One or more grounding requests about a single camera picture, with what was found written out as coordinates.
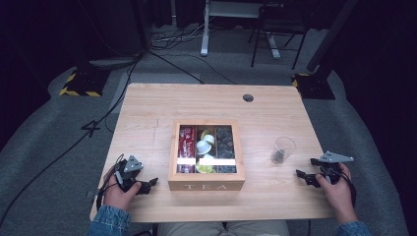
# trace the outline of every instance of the black cable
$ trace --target black cable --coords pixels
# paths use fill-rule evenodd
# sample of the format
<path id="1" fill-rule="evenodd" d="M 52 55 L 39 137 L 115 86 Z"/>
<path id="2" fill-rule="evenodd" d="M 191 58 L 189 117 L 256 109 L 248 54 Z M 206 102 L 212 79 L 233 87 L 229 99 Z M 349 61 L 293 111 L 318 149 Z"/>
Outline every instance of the black cable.
<path id="1" fill-rule="evenodd" d="M 307 229 L 307 236 L 312 235 L 312 220 L 309 219 L 309 228 Z"/>
<path id="2" fill-rule="evenodd" d="M 215 68 L 213 68 L 207 61 L 203 60 L 202 58 L 199 58 L 197 56 L 193 56 L 190 54 L 178 54 L 178 55 L 172 55 L 172 54 L 164 54 L 164 55 L 159 55 L 159 56 L 189 56 L 189 57 L 194 57 L 196 59 L 199 59 L 200 61 L 206 63 L 214 72 L 218 73 L 221 77 L 223 77 L 226 81 L 230 82 L 233 85 L 237 85 L 235 82 L 231 81 L 230 79 L 226 78 L 225 76 L 223 76 L 222 74 L 220 74 L 219 72 L 217 72 L 215 70 Z"/>
<path id="3" fill-rule="evenodd" d="M 331 173 L 334 173 L 334 174 L 336 174 L 336 175 L 340 176 L 341 178 L 343 178 L 343 179 L 346 181 L 346 183 L 347 183 L 349 186 L 352 184 L 352 182 L 350 181 L 349 177 L 348 177 L 345 173 L 343 173 L 343 172 L 338 172 L 338 171 L 335 171 L 335 170 L 333 170 L 333 169 L 330 169 L 329 171 L 327 171 L 327 170 L 325 170 L 322 166 L 320 166 L 320 170 L 321 170 L 323 173 L 325 173 L 326 175 L 329 175 L 329 173 L 331 172 Z"/>
<path id="4" fill-rule="evenodd" d="M 104 189 L 104 192 L 106 192 L 106 191 L 107 191 L 110 187 L 113 187 L 113 186 L 115 186 L 115 185 L 117 185 L 117 183 L 107 186 L 107 187 Z"/>
<path id="5" fill-rule="evenodd" d="M 349 176 L 347 176 L 346 173 L 338 172 L 338 171 L 335 171 L 335 170 L 331 170 L 330 172 L 339 175 L 341 178 L 344 179 L 344 181 L 346 181 L 346 183 L 349 186 L 350 198 L 351 198 L 352 206 L 355 207 L 355 205 L 356 205 L 356 194 L 357 194 L 357 192 L 356 192 L 356 188 L 352 184 L 352 181 L 350 180 Z"/>
<path id="6" fill-rule="evenodd" d="M 93 64 L 92 62 L 90 62 L 90 63 L 95 68 L 97 68 L 98 70 L 101 70 L 101 71 L 104 71 L 104 70 L 106 70 L 106 71 L 112 71 L 112 70 L 122 69 L 122 68 L 125 68 L 125 67 L 130 67 L 133 64 L 135 64 L 136 60 L 137 60 L 137 58 L 132 58 L 131 61 L 115 63 L 115 64 L 111 64 L 111 65 L 96 65 L 96 64 Z"/>
<path id="7" fill-rule="evenodd" d="M 172 32 L 173 33 L 170 36 L 167 36 L 165 33 L 166 32 Z M 156 31 L 156 32 L 152 32 L 150 38 L 153 38 L 154 41 L 162 41 L 162 40 L 166 40 L 166 39 L 170 39 L 173 38 L 175 36 L 175 33 L 178 30 L 165 30 L 165 31 Z M 195 29 L 189 29 L 187 30 L 187 32 L 185 32 L 185 30 L 183 30 L 183 33 L 181 35 L 186 34 L 192 34 L 195 31 Z"/>
<path id="8" fill-rule="evenodd" d="M 204 82 L 203 82 L 202 80 L 200 80 L 199 78 L 195 77 L 194 75 L 192 75 L 192 74 L 191 74 L 191 73 L 189 73 L 188 71 L 186 71 L 186 70 L 184 70 L 184 69 L 182 69 L 182 68 L 180 68 L 180 67 L 178 67 L 178 66 L 174 65 L 172 62 L 170 62 L 170 61 L 166 60 L 165 58 L 163 58 L 163 57 L 159 56 L 158 54 L 155 54 L 155 53 L 151 52 L 150 50 L 148 50 L 148 53 L 150 53 L 151 55 L 153 55 L 153 56 L 155 56 L 155 57 L 157 57 L 157 58 L 161 59 L 162 61 L 164 61 L 164 62 L 168 63 L 169 65 L 171 65 L 171 66 L 173 66 L 173 67 L 177 68 L 178 70 L 180 70 L 180 71 L 184 72 L 185 74 L 187 74 L 187 75 L 189 75 L 189 76 L 193 77 L 193 78 L 194 78 L 194 79 L 196 79 L 198 82 L 200 82 L 200 84 L 204 84 Z"/>
<path id="9" fill-rule="evenodd" d="M 84 14 L 86 15 L 86 17 L 87 17 L 87 19 L 89 20 L 89 23 L 91 24 L 91 26 L 92 26 L 92 28 L 94 29 L 94 31 L 95 31 L 95 34 L 98 36 L 98 38 L 101 40 L 101 42 L 102 43 L 104 43 L 104 45 L 110 50 L 110 51 L 112 51 L 112 52 L 114 52 L 114 53 L 116 53 L 117 55 L 119 55 L 119 56 L 138 56 L 138 54 L 140 53 L 140 52 L 138 52 L 138 54 L 122 54 L 122 53 L 120 53 L 119 51 L 122 51 L 122 50 L 119 50 L 119 51 L 117 51 L 117 50 L 115 50 L 115 49 L 113 49 L 105 40 L 104 40 L 104 38 L 101 36 L 101 34 L 100 34 L 100 32 L 98 31 L 98 29 L 97 29 L 97 27 L 95 26 L 95 24 L 94 24 L 94 22 L 92 21 L 92 19 L 91 19 L 91 17 L 89 16 L 89 13 L 87 12 L 87 10 L 86 10 L 86 8 L 84 7 L 84 5 L 80 2 L 80 0 L 77 0 L 77 2 L 78 2 L 78 4 L 80 5 L 80 7 L 81 7 L 81 9 L 83 10 L 83 12 L 84 12 Z"/>
<path id="10" fill-rule="evenodd" d="M 56 157 L 54 160 L 52 160 L 48 165 L 46 165 L 42 170 L 40 170 L 27 184 L 24 185 L 24 187 L 21 189 L 21 191 L 12 199 L 12 201 L 9 203 L 9 205 L 6 207 L 6 210 L 3 212 L 3 215 L 1 217 L 0 220 L 0 228 L 4 223 L 4 220 L 6 219 L 7 214 L 9 213 L 10 209 L 12 208 L 13 204 L 18 200 L 18 198 L 21 196 L 21 194 L 37 179 L 39 178 L 39 176 L 41 174 L 43 174 L 50 166 L 52 166 L 54 163 L 56 163 L 59 159 L 61 159 L 64 155 L 66 155 L 68 152 L 70 152 L 70 150 L 72 150 L 74 147 L 76 147 L 86 136 L 89 135 L 89 133 L 91 133 L 95 127 L 97 127 L 97 125 L 99 123 L 101 123 L 101 121 L 103 121 L 116 107 L 117 105 L 121 102 L 122 97 L 124 97 L 124 93 L 126 91 L 126 88 L 131 80 L 131 76 L 132 76 L 132 72 L 135 69 L 136 65 L 139 62 L 139 58 L 138 60 L 135 62 L 135 65 L 133 66 L 132 70 L 130 71 L 129 77 L 128 77 L 128 81 L 125 85 L 125 87 L 123 88 L 122 94 L 119 96 L 118 100 L 116 101 L 116 103 L 96 122 L 93 123 L 92 127 L 86 131 L 85 134 L 83 134 L 78 140 L 76 140 L 69 148 L 67 148 L 64 152 L 62 152 L 58 157 Z"/>
<path id="11" fill-rule="evenodd" d="M 153 49 L 153 50 L 172 49 L 172 48 L 176 47 L 178 44 L 180 44 L 182 42 L 189 42 L 189 41 L 192 41 L 192 40 L 196 39 L 197 37 L 202 36 L 202 34 L 198 34 L 196 36 L 191 36 L 194 33 L 194 31 L 196 31 L 196 29 L 193 30 L 193 32 L 190 33 L 187 36 L 184 36 L 184 32 L 183 32 L 183 33 L 181 33 L 177 36 L 172 37 L 172 39 L 168 37 L 169 39 L 167 39 L 165 46 L 156 46 L 156 45 L 154 45 L 155 42 L 152 42 L 151 49 Z"/>
<path id="12" fill-rule="evenodd" d="M 108 128 L 108 125 L 107 125 L 107 117 L 104 119 L 104 125 L 105 125 L 105 128 L 107 129 L 108 132 L 114 134 L 114 131 L 112 131 L 112 130 L 110 130 L 110 128 Z"/>
<path id="13" fill-rule="evenodd" d="M 113 167 L 107 172 L 107 177 L 104 180 L 103 184 L 101 185 L 101 188 L 98 190 L 97 198 L 95 200 L 95 207 L 97 208 L 97 211 L 101 208 L 102 199 L 104 196 L 105 191 L 110 188 L 111 186 L 114 186 L 116 184 L 112 184 L 110 186 L 107 186 L 108 182 L 110 181 L 111 176 L 116 172 L 116 165 L 119 163 L 120 159 L 123 158 L 125 154 L 119 155 L 116 159 L 116 163 L 113 165 Z"/>

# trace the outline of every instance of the table grommet hole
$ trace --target table grommet hole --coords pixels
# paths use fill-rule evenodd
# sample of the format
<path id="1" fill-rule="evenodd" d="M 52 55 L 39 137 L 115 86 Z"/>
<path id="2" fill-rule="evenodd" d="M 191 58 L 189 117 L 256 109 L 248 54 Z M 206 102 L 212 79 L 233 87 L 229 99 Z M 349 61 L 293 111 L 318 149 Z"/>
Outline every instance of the table grommet hole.
<path id="1" fill-rule="evenodd" d="M 243 95 L 243 100 L 245 100 L 247 102 L 252 102 L 254 100 L 254 97 L 250 94 L 244 94 Z"/>

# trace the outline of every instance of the wooden table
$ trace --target wooden table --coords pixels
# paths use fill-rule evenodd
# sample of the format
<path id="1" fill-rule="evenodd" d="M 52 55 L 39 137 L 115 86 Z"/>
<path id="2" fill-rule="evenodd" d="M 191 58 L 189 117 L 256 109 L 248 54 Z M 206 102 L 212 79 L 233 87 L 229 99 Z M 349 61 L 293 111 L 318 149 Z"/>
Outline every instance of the wooden table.
<path id="1" fill-rule="evenodd" d="M 245 101 L 244 94 L 254 100 Z M 169 190 L 173 123 L 178 119 L 238 121 L 246 170 L 241 191 Z M 297 149 L 277 165 L 270 155 L 280 136 L 292 138 Z M 159 178 L 148 196 L 134 198 L 129 209 L 134 222 L 332 217 L 323 190 L 307 186 L 295 173 L 295 169 L 318 172 L 310 158 L 323 151 L 293 87 L 131 84 L 102 175 L 121 153 L 134 153 L 144 164 L 138 180 Z M 95 214 L 93 206 L 90 218 Z"/>

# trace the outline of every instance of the gray carpet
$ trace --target gray carpet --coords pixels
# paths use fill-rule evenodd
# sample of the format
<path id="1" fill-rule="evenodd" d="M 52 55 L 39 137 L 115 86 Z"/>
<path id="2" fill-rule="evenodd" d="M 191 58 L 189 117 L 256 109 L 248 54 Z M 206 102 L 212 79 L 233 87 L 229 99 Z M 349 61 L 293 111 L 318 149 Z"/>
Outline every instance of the gray carpet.
<path id="1" fill-rule="evenodd" d="M 255 67 L 251 68 L 253 43 L 247 43 L 249 35 L 249 31 L 242 29 L 213 32 L 206 58 L 200 57 L 200 38 L 154 52 L 198 76 L 205 84 L 232 84 L 232 81 L 239 85 L 290 85 L 291 75 L 307 72 L 305 67 L 326 32 L 309 32 L 294 71 L 290 68 L 295 52 L 282 51 L 282 59 L 274 60 L 265 41 Z M 291 45 L 297 45 L 297 39 Z M 63 72 L 50 84 L 51 99 L 28 118 L 0 153 L 1 212 L 30 179 L 85 133 L 81 127 L 107 112 L 127 79 L 126 69 L 113 71 L 103 97 L 58 95 L 72 70 Z M 138 63 L 132 80 L 197 83 L 149 54 Z M 367 127 L 346 101 L 337 74 L 331 74 L 328 81 L 336 100 L 304 100 L 323 151 L 355 157 L 348 166 L 358 191 L 356 209 L 374 235 L 408 235 L 398 193 Z M 117 118 L 117 111 L 107 117 L 109 130 L 114 129 Z M 100 130 L 91 138 L 84 138 L 25 190 L 7 215 L 1 235 L 86 234 L 91 208 L 86 193 L 97 187 L 112 138 L 104 121 L 98 127 Z M 291 235 L 307 235 L 308 220 L 287 223 Z M 332 235 L 335 227 L 334 219 L 312 220 L 312 235 Z M 132 229 L 132 233 L 138 233 L 150 229 L 150 224 L 134 223 Z"/>

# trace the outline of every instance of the cable on floor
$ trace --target cable on floor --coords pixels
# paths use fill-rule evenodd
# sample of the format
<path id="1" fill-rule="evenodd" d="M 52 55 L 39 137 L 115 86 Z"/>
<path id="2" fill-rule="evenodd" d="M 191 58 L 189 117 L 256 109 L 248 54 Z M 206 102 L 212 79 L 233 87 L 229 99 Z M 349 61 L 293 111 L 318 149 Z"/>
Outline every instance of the cable on floor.
<path id="1" fill-rule="evenodd" d="M 169 65 L 171 65 L 171 66 L 173 66 L 173 67 L 177 68 L 178 70 L 180 70 L 180 71 L 184 72 L 185 74 L 187 74 L 187 75 L 191 76 L 192 78 L 194 78 L 194 79 L 196 79 L 198 82 L 200 82 L 200 84 L 202 84 L 202 85 L 204 84 L 204 82 L 203 82 L 202 80 L 200 80 L 199 78 L 195 77 L 194 75 L 192 75 L 192 74 L 191 74 L 191 73 L 189 73 L 188 71 L 186 71 L 186 70 L 184 70 L 184 69 L 182 69 L 182 68 L 180 68 L 180 67 L 178 67 L 178 66 L 174 65 L 172 62 L 170 62 L 170 61 L 166 60 L 165 58 L 163 58 L 163 57 L 159 56 L 158 54 L 156 54 L 156 53 L 154 53 L 154 52 L 152 52 L 152 51 L 150 51 L 150 50 L 148 50 L 148 53 L 149 53 L 149 54 L 151 54 L 151 55 L 153 55 L 153 56 L 155 56 L 155 57 L 157 57 L 157 58 L 159 58 L 159 59 L 161 59 L 162 61 L 164 61 L 164 62 L 168 63 Z"/>
<path id="2" fill-rule="evenodd" d="M 122 93 L 120 94 L 119 98 L 115 102 L 115 104 L 96 122 L 92 125 L 92 127 L 86 131 L 78 140 L 76 140 L 69 148 L 67 148 L 64 152 L 62 152 L 59 156 L 57 156 L 54 160 L 52 160 L 48 165 L 46 165 L 42 170 L 40 170 L 33 178 L 28 181 L 24 187 L 21 189 L 21 191 L 12 199 L 12 201 L 9 203 L 9 205 L 6 207 L 5 211 L 3 212 L 3 215 L 0 219 L 0 228 L 2 227 L 7 214 L 9 213 L 10 209 L 12 208 L 13 204 L 18 200 L 18 198 L 22 195 L 22 193 L 37 179 L 40 175 L 42 175 L 49 167 L 51 167 L 53 164 L 55 164 L 58 160 L 60 160 L 62 157 L 64 157 L 68 152 L 70 152 L 74 147 L 76 147 L 86 136 L 89 135 L 91 131 L 94 130 L 95 127 L 97 127 L 98 124 L 100 124 L 116 107 L 117 105 L 123 100 L 124 94 L 126 92 L 127 86 L 129 85 L 131 81 L 132 73 L 138 64 L 139 59 L 135 62 L 132 69 L 130 70 L 128 80 L 126 85 L 123 88 Z"/>
<path id="3" fill-rule="evenodd" d="M 128 50 L 115 50 L 113 49 L 107 42 L 106 40 L 104 40 L 103 36 L 101 35 L 101 33 L 98 31 L 97 27 L 95 26 L 95 23 L 92 21 L 92 18 L 89 16 L 89 13 L 87 12 L 86 8 L 84 7 L 84 5 L 81 3 L 80 0 L 77 0 L 80 8 L 83 10 L 84 15 L 86 15 L 87 19 L 89 20 L 89 24 L 92 26 L 92 28 L 94 29 L 95 34 L 98 36 L 98 38 L 101 40 L 101 42 L 107 47 L 107 49 L 109 49 L 110 51 L 112 51 L 113 53 L 119 55 L 119 56 L 126 56 L 126 57 L 136 57 L 140 54 L 141 51 L 139 51 L 138 53 L 135 54 L 124 54 L 121 51 L 128 51 Z"/>
<path id="4" fill-rule="evenodd" d="M 210 18 L 208 20 L 208 22 L 211 22 L 214 18 L 215 17 Z M 190 29 L 187 32 L 185 32 L 185 30 L 183 29 L 182 32 L 179 35 L 175 35 L 175 33 L 178 32 L 179 30 L 175 30 L 174 33 L 172 33 L 170 36 L 165 35 L 166 31 L 154 32 L 153 34 L 162 33 L 163 37 L 161 37 L 161 38 L 157 37 L 156 39 L 151 40 L 150 49 L 153 49 L 153 50 L 172 49 L 172 48 L 174 48 L 175 46 L 177 46 L 178 44 L 180 44 L 182 42 L 192 41 L 192 40 L 196 39 L 197 37 L 203 36 L 203 34 L 200 34 L 200 32 L 204 31 L 204 29 L 203 29 L 204 26 L 205 26 L 205 24 L 201 24 L 196 29 Z M 155 45 L 157 42 L 162 42 L 162 41 L 166 41 L 165 46 Z"/>
<path id="5" fill-rule="evenodd" d="M 159 55 L 161 57 L 163 56 L 189 56 L 189 57 L 194 57 L 196 59 L 199 59 L 200 61 L 206 63 L 214 72 L 216 72 L 217 74 L 219 74 L 221 77 L 223 77 L 226 81 L 230 82 L 233 85 L 237 85 L 235 82 L 231 81 L 230 79 L 228 79 L 227 77 L 223 76 L 222 74 L 220 74 L 219 72 L 217 72 L 215 70 L 215 68 L 213 68 L 207 61 L 203 60 L 200 57 L 194 56 L 194 55 L 190 55 L 190 54 L 177 54 L 177 55 L 173 55 L 173 54 L 163 54 L 163 55 Z"/>
<path id="6" fill-rule="evenodd" d="M 307 236 L 312 235 L 312 220 L 309 219 L 309 228 L 307 229 Z"/>

